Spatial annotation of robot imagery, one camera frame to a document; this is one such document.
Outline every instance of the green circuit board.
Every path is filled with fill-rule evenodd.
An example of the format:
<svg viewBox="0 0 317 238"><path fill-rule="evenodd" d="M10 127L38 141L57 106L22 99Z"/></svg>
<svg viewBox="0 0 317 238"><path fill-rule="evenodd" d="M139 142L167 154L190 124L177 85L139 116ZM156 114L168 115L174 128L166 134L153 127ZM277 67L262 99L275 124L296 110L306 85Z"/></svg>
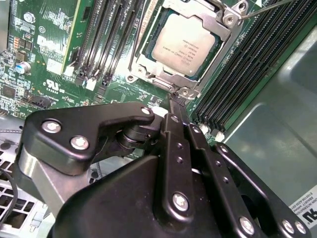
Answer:
<svg viewBox="0 0 317 238"><path fill-rule="evenodd" d="M227 0L225 3L234 4L235 0ZM12 1L8 49L0 56L1 109L19 118L25 118L38 110L38 107L23 101L25 90L32 95L49 98L52 101L50 109L130 101L141 101L149 107L161 103L166 91L143 80L133 84L125 80L137 24L126 43L116 75L101 102L94 101L98 82L94 90L88 90L74 83L74 74L63 73L71 61L72 53L82 42L88 23L87 19L82 20L83 15L86 7L92 4L92 0ZM260 9L252 1L249 8L251 11ZM25 21L26 13L35 18L33 23ZM247 22L241 34L247 32L248 26ZM15 71L17 52L22 52L25 61L31 65L27 75Z"/></svg>
<svg viewBox="0 0 317 238"><path fill-rule="evenodd" d="M148 1L146 9L156 10L154 8L156 2L158 0ZM224 0L223 2L227 5L234 5L237 1ZM249 0L248 3L248 12L254 12L261 9L267 0ZM126 77L129 75L127 67L141 9L137 11L133 28L130 35L127 36L115 74L102 97L96 100L98 89L102 85L101 80L96 80L92 86L76 83L76 74L79 71L69 66L72 66L74 54L83 44L89 24L89 11L91 12L93 6L93 0L11 0L8 46L7 50L0 54L0 109L24 119L36 110L47 108L30 103L30 99L34 97L49 99L48 108L50 109L131 101L140 101L150 108L160 105L166 97L167 91L141 79L133 83L126 81ZM187 107L189 114L194 111L218 72L225 67L234 50L248 34L254 20L255 18L250 18L244 21L239 37L202 90L202 96L189 102ZM271 74L267 75L263 83L254 90L255 93L252 94L251 99L305 37L308 28L312 27L313 24L310 24L306 31L300 34ZM113 42L118 42L124 34L125 31L118 30L113 37ZM15 69L16 65L22 61L28 62L31 66L26 74L19 74ZM251 99L246 100L242 109L232 117L227 127L232 124ZM207 134L206 137L209 142L213 141L213 136L210 134Z"/></svg>

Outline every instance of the cable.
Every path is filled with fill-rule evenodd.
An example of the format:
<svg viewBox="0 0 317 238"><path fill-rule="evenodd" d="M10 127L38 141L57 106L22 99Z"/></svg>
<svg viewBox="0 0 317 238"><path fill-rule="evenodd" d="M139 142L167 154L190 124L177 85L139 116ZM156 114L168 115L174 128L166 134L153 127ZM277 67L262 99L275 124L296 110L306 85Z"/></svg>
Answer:
<svg viewBox="0 0 317 238"><path fill-rule="evenodd" d="M3 225L3 223L6 221L6 219L8 218L8 216L11 214L11 212L13 211L16 202L18 200L18 187L14 181L14 179L11 177L11 175L6 172L4 169L0 168L0 172L2 172L9 180L9 183L12 187L12 191L13 191L13 199L11 200L9 209L6 211L6 213L4 214L4 216L2 217L1 221L0 221L0 228Z"/></svg>
<svg viewBox="0 0 317 238"><path fill-rule="evenodd" d="M13 133L13 134L21 134L21 130L10 130L10 129L0 129L0 133Z"/></svg>
<svg viewBox="0 0 317 238"><path fill-rule="evenodd" d="M97 162L97 173L98 173L98 177L101 179L103 177L103 173L101 171L99 162Z"/></svg>
<svg viewBox="0 0 317 238"><path fill-rule="evenodd" d="M277 2L277 3L275 3L275 4L272 4L272 5L270 5L270 6L267 6L267 7L265 7L265 8L262 8L261 10L252 12L252 13L246 15L246 16L242 16L241 19L242 19L242 20L249 19L250 17L259 15L259 14L261 14L261 13L263 13L263 12L269 11L269 10L271 10L271 9L274 9L274 8L276 8L276 7L278 7L278 6L287 4L287 3L292 2L292 1L294 1L294 0L282 0L282 1L279 1L279 2Z"/></svg>

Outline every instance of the silver screw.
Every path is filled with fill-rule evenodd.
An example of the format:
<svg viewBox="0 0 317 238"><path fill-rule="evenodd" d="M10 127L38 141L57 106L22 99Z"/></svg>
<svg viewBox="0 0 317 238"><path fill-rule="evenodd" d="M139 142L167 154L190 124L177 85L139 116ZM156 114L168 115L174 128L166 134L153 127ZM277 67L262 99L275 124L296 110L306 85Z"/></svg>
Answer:
<svg viewBox="0 0 317 238"><path fill-rule="evenodd" d="M232 26L234 24L234 16L232 14L224 16L223 22L227 26Z"/></svg>
<svg viewBox="0 0 317 238"><path fill-rule="evenodd" d="M223 152L228 153L228 149L222 145L220 145L220 148Z"/></svg>
<svg viewBox="0 0 317 238"><path fill-rule="evenodd" d="M254 227L253 227L252 223L249 221L248 218L246 218L246 217L241 217L239 221L240 221L240 224L241 224L243 230L244 230L246 233L248 233L248 234L250 234L250 235L253 235L253 234L254 234Z"/></svg>
<svg viewBox="0 0 317 238"><path fill-rule="evenodd" d="M294 233L295 233L294 228L292 227L292 225L291 225L288 221L283 220L282 223L283 223L284 228L285 228L289 233L291 233L291 234L294 234Z"/></svg>
<svg viewBox="0 0 317 238"><path fill-rule="evenodd" d="M179 122L177 116L171 116L171 118L172 118L172 120L173 120L174 122Z"/></svg>
<svg viewBox="0 0 317 238"><path fill-rule="evenodd" d="M193 126L193 130L194 130L194 132L196 132L196 133L200 133L199 129L198 129L197 127L195 127L195 126Z"/></svg>
<svg viewBox="0 0 317 238"><path fill-rule="evenodd" d="M300 231L300 233L306 234L305 227L300 222L295 222L295 225L297 229Z"/></svg>
<svg viewBox="0 0 317 238"><path fill-rule="evenodd" d="M141 108L141 111L142 111L144 114L146 114L146 115L151 114L150 110L147 109L147 108Z"/></svg>
<svg viewBox="0 0 317 238"><path fill-rule="evenodd" d="M70 144L76 150L86 150L89 146L88 140L83 136L75 136L70 140Z"/></svg>
<svg viewBox="0 0 317 238"><path fill-rule="evenodd" d="M186 197L184 197L180 193L175 193L173 195L173 203L179 211L185 212L188 210L188 207L189 207L188 201Z"/></svg>
<svg viewBox="0 0 317 238"><path fill-rule="evenodd" d="M134 77L133 77L132 75L129 75L129 76L127 77L127 79L128 79L128 81L133 81L133 80L134 80Z"/></svg>
<svg viewBox="0 0 317 238"><path fill-rule="evenodd" d="M61 126L56 121L48 120L42 124L42 129L48 133L58 133L61 130Z"/></svg>

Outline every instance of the white label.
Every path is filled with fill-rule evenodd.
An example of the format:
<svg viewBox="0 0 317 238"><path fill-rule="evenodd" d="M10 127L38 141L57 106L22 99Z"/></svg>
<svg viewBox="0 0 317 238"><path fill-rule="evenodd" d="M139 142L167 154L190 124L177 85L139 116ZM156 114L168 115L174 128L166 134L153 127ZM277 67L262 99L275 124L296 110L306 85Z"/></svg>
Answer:
<svg viewBox="0 0 317 238"><path fill-rule="evenodd" d="M46 65L46 70L61 75L61 70L63 68L63 64L53 59L49 59Z"/></svg>
<svg viewBox="0 0 317 238"><path fill-rule="evenodd" d="M290 205L290 209L309 229L317 225L317 185Z"/></svg>

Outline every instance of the chip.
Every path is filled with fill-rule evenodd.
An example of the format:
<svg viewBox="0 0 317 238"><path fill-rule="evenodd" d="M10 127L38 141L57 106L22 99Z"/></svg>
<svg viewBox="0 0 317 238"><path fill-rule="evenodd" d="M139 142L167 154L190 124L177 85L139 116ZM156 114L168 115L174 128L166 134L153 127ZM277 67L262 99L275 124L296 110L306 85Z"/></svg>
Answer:
<svg viewBox="0 0 317 238"><path fill-rule="evenodd" d="M32 42L26 41L25 42L25 49L28 51L31 51L32 50Z"/></svg>
<svg viewBox="0 0 317 238"><path fill-rule="evenodd" d="M23 40L23 39L20 39L20 41L19 41L19 47L21 47L21 48L25 48L25 40Z"/></svg>
<svg viewBox="0 0 317 238"><path fill-rule="evenodd" d="M16 52L15 59L17 62L23 62L25 61L25 54L23 52Z"/></svg>
<svg viewBox="0 0 317 238"><path fill-rule="evenodd" d="M15 89L4 85L2 88L2 95L7 98L15 98Z"/></svg>
<svg viewBox="0 0 317 238"><path fill-rule="evenodd" d="M166 65L166 71L171 68L194 76L214 43L215 37L203 28L199 18L171 14L158 36L152 57Z"/></svg>

